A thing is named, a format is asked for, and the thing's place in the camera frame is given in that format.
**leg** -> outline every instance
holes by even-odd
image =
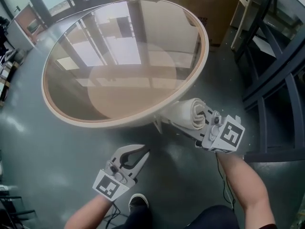
[[[236,215],[224,205],[216,205],[204,210],[185,229],[239,229]]]
[[[148,209],[148,202],[144,195],[135,194],[129,202],[130,215],[124,225],[116,229],[151,229],[152,214]]]

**black pants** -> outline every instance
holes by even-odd
[[[151,229],[152,214],[146,206],[135,208],[125,224],[116,229]],[[224,205],[216,205],[204,210],[185,229],[239,229],[233,211]]]

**forearm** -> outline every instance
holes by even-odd
[[[111,207],[111,202],[97,195],[67,221],[65,229],[96,229]]]
[[[217,157],[244,209],[259,201],[268,201],[263,181],[246,162],[233,154],[217,154]]]

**black cable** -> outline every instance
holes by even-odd
[[[220,169],[219,169],[219,161],[218,161],[218,158],[217,158],[217,154],[216,154],[216,153],[215,153],[215,156],[216,156],[216,160],[217,160],[217,169],[218,169],[218,173],[220,174],[220,177],[221,177],[221,179],[223,180],[223,183],[224,183],[223,197],[224,197],[225,201],[226,201],[227,203],[230,204],[231,202],[228,201],[228,200],[226,199],[226,197],[225,197],[225,193],[224,193],[224,191],[225,191],[225,181],[224,181],[223,175],[221,174]]]
[[[121,214],[120,209],[115,205],[115,203],[113,203],[113,207],[115,209],[114,213],[112,213],[111,215],[105,216],[104,219],[103,219],[104,221],[107,222],[106,229],[109,227],[110,224],[117,227],[117,225],[115,225],[114,223],[111,222],[114,218],[116,218],[118,216],[124,216],[124,217],[128,218],[128,216],[126,216],[124,214]]]
[[[229,190],[230,190],[230,193],[231,193],[231,195],[232,195],[232,198],[233,198],[232,202],[228,201],[228,200],[226,199],[226,197],[225,197],[225,193],[224,193],[224,191],[225,191],[225,181],[224,181],[223,175],[221,174],[220,169],[219,169],[219,161],[218,161],[218,158],[217,158],[217,154],[216,154],[216,153],[215,153],[215,157],[216,157],[216,160],[217,160],[217,169],[218,169],[218,173],[220,174],[220,176],[221,176],[221,178],[222,178],[222,180],[223,180],[223,183],[224,183],[223,197],[224,197],[224,199],[225,199],[225,201],[226,201],[227,203],[229,203],[229,204],[232,205],[232,210],[233,210],[233,212],[234,212],[234,211],[235,211],[234,205],[235,205],[236,200],[235,200],[235,198],[234,198],[234,196],[233,196],[233,193],[232,193],[232,191],[231,191],[231,189],[230,189],[230,187],[229,187],[229,184],[228,184],[228,177],[226,177],[226,182],[227,182],[227,186],[228,186],[228,188],[229,188]]]
[[[117,207],[114,206],[114,208],[115,208],[115,211],[114,211],[114,213],[111,215],[110,219],[107,221],[107,224],[106,224],[106,227],[105,227],[106,229],[108,229],[109,224],[111,223],[111,220],[113,219],[114,215],[115,215],[116,212],[117,212]]]
[[[231,196],[232,196],[232,198],[233,198],[233,200],[232,200],[232,207],[233,207],[233,212],[235,212],[235,202],[236,202],[236,200],[235,200],[235,198],[234,198],[234,196],[233,196],[233,192],[231,191],[231,188],[230,188],[230,186],[229,186],[229,183],[228,183],[228,177],[226,177],[226,181],[227,181],[227,186],[228,186],[228,188],[229,188],[229,191],[230,191],[230,193],[231,193]]]

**screw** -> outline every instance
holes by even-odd
[[[117,172],[118,172],[118,169],[117,169],[115,166],[110,166],[110,170],[111,170],[113,173],[117,173]]]

